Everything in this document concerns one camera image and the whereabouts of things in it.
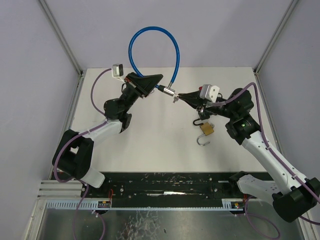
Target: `brass padlock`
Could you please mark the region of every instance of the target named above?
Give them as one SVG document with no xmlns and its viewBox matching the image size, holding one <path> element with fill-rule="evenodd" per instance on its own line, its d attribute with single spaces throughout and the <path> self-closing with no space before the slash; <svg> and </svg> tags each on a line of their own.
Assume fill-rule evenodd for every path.
<svg viewBox="0 0 320 240">
<path fill-rule="evenodd" d="M 198 136 L 198 138 L 196 139 L 196 142 L 200 146 L 205 146 L 205 145 L 208 145 L 210 143 L 210 141 L 207 141 L 206 143 L 201 144 L 201 143 L 199 143 L 199 139 L 204 137 L 204 136 L 208 136 L 210 134 L 213 134 L 215 132 L 214 127 L 215 127 L 215 125 L 213 125 L 212 123 L 208 123 L 208 122 L 205 122 L 205 123 L 200 125 L 200 129 L 202 130 L 203 134 L 201 136 Z"/>
</svg>

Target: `white table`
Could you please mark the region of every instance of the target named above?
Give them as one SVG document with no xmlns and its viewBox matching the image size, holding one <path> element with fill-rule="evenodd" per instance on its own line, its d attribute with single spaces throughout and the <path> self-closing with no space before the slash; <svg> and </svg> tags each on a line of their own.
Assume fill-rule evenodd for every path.
<svg viewBox="0 0 320 240">
<path fill-rule="evenodd" d="M 91 104 L 90 91 L 96 77 L 105 68 L 87 70 L 79 96 L 72 129 L 87 129 L 104 117 Z M 168 85 L 173 68 L 140 68 L 144 75 L 163 74 L 160 84 Z M 125 68 L 124 74 L 132 72 Z M 176 93 L 197 91 L 203 84 L 220 87 L 224 98 L 236 88 L 255 82 L 250 67 L 181 67 L 172 88 Z M 93 98 L 101 110 L 105 101 L 121 95 L 121 82 L 105 73 L 95 86 Z M 251 115 L 258 121 L 254 89 L 251 88 L 255 107 Z M 262 121 L 266 135 L 274 144 L 268 118 L 262 106 Z M 107 139 L 94 148 L 92 166 L 100 172 L 237 172 L 264 171 L 260 163 L 242 146 L 230 138 L 221 116 L 212 116 L 214 133 L 202 138 L 210 140 L 199 146 L 196 138 L 202 135 L 193 120 L 198 113 L 182 100 L 173 104 L 173 98 L 155 90 L 145 99 L 138 99 L 129 110 L 132 114 L 127 130 Z"/>
</svg>

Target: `blue tube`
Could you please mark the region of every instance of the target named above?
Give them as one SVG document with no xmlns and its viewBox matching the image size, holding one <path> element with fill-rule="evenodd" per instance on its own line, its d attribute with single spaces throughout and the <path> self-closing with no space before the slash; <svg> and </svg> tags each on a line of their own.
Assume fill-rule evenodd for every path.
<svg viewBox="0 0 320 240">
<path fill-rule="evenodd" d="M 141 30 L 137 31 L 135 35 L 133 35 L 133 37 L 131 38 L 131 41 L 129 43 L 129 48 L 128 48 L 128 54 L 129 54 L 129 61 L 130 61 L 130 64 L 133 68 L 133 70 L 136 72 L 136 74 L 139 76 L 139 77 L 143 77 L 142 73 L 138 70 L 137 66 L 135 65 L 134 63 L 134 60 L 132 58 L 132 47 L 134 45 L 134 42 L 136 40 L 136 38 L 146 32 L 146 31 L 150 31 L 150 30 L 155 30 L 155 31 L 159 31 L 159 32 L 162 32 L 164 34 L 166 34 L 172 41 L 173 45 L 174 45 L 174 48 L 175 48 L 175 53 L 176 53 L 176 59 L 175 59 L 175 68 L 174 68 L 174 72 L 173 72 L 173 75 L 172 75 L 172 78 L 171 78 L 171 81 L 170 81 L 170 84 L 172 85 L 174 82 L 175 82 L 175 79 L 177 77 L 177 74 L 178 74 L 178 69 L 179 69 L 179 64 L 180 64 L 180 52 L 179 52 L 179 47 L 178 47 L 178 43 L 177 41 L 175 40 L 174 36 L 172 36 L 172 34 L 170 32 L 168 32 L 167 30 L 165 30 L 164 28 L 162 27 L 158 27 L 158 26 L 147 26 L 145 28 L 142 28 Z"/>
</svg>

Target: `hook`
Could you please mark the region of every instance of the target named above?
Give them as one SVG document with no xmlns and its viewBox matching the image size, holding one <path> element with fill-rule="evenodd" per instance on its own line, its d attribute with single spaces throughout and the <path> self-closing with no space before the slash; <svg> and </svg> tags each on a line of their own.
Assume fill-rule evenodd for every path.
<svg viewBox="0 0 320 240">
<path fill-rule="evenodd" d="M 201 122 L 201 123 L 196 123 L 197 121 L 201 121 L 201 118 L 198 118 L 198 119 L 196 119 L 196 120 L 194 120 L 192 123 L 193 123 L 193 125 L 195 125 L 195 126 L 202 126 L 204 123 L 203 122 Z"/>
<path fill-rule="evenodd" d="M 198 136 L 198 137 L 197 137 L 196 142 L 198 143 L 199 146 L 205 146 L 205 145 L 208 145 L 208 144 L 210 143 L 210 141 L 207 141 L 207 142 L 204 143 L 204 144 L 199 143 L 199 139 L 202 138 L 202 137 L 204 137 L 204 136 L 205 136 L 205 134 L 202 134 L 201 136 Z"/>
</svg>

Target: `gray floor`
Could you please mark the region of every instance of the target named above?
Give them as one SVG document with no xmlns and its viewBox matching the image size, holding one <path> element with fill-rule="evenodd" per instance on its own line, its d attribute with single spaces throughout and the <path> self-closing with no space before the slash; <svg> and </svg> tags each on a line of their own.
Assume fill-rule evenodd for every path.
<svg viewBox="0 0 320 240">
<path fill-rule="evenodd" d="M 303 240 L 298 222 L 287 223 L 272 206 L 251 201 L 249 212 L 273 221 L 282 240 Z M 72 240 L 74 210 L 48 209 L 39 240 Z M 235 217 L 228 211 L 109 211 L 103 215 L 104 240 L 264 240 L 249 225 L 245 216 Z M 270 237 L 276 230 L 268 223 L 252 219 L 258 229 Z M 77 240 L 98 240 L 102 223 L 90 211 L 81 210 L 76 217 Z"/>
</svg>

